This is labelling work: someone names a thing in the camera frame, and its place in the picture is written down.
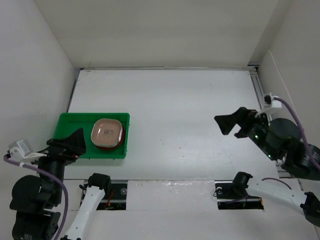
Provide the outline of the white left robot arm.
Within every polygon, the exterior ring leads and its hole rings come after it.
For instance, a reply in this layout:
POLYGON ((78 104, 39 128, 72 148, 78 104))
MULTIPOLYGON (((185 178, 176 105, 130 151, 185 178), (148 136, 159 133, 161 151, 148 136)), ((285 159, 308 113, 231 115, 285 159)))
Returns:
POLYGON ((34 151, 26 139, 9 145, 6 163, 37 172, 13 186, 10 209, 16 211, 12 237, 15 240, 83 240, 101 200, 111 194, 111 178, 94 173, 83 185, 85 196, 64 235, 69 195, 63 183, 65 167, 86 153, 84 130, 78 128, 61 139, 49 139, 47 148, 34 151))

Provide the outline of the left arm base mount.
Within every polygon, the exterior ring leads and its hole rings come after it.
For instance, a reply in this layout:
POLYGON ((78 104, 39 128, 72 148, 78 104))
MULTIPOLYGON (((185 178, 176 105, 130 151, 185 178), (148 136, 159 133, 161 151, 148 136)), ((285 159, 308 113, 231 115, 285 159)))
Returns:
POLYGON ((111 180, 108 175, 94 174, 78 187, 81 189, 80 205, 85 200, 88 187, 98 186, 103 191, 107 188, 104 197, 96 205, 96 211, 124 211, 127 206, 128 181, 111 180))

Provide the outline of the red round plate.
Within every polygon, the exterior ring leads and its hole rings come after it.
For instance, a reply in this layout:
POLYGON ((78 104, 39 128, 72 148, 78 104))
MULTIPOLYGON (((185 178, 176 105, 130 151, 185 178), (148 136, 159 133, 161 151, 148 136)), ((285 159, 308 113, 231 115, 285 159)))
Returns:
POLYGON ((114 150, 119 148, 125 141, 125 128, 111 127, 111 126, 100 126, 97 129, 97 133, 91 134, 92 143, 102 150, 114 150))

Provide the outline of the pink square plate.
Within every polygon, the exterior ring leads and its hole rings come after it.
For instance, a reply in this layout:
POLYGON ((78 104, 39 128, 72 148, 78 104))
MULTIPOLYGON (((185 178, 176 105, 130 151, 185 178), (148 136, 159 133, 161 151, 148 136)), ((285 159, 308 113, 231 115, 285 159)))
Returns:
POLYGON ((114 148, 120 143, 123 132, 124 128, 120 121, 102 118, 94 124, 90 138, 97 147, 114 148))

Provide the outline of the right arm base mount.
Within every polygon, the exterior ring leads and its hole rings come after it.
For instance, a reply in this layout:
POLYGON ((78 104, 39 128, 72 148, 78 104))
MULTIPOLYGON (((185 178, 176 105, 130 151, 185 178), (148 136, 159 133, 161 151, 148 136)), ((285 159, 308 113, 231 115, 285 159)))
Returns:
POLYGON ((264 210, 260 197, 247 193, 235 193, 231 180, 216 180, 212 196, 216 198, 218 210, 264 210))

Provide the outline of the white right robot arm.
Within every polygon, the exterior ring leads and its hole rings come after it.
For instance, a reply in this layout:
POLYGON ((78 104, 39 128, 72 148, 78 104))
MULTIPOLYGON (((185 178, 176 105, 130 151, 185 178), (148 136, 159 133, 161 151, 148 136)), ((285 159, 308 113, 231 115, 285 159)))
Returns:
MULTIPOLYGON (((282 160, 281 168, 298 179, 319 181, 320 149, 302 140, 299 127, 286 118, 269 120, 267 114, 240 107, 229 115, 217 115, 214 120, 223 135, 238 125, 237 139, 249 138, 271 161, 282 160)), ((239 171, 227 184, 215 185, 215 195, 225 207, 237 205, 249 198, 269 199, 286 206, 315 226, 320 225, 320 199, 312 192, 297 192, 279 187, 249 173, 239 171)))

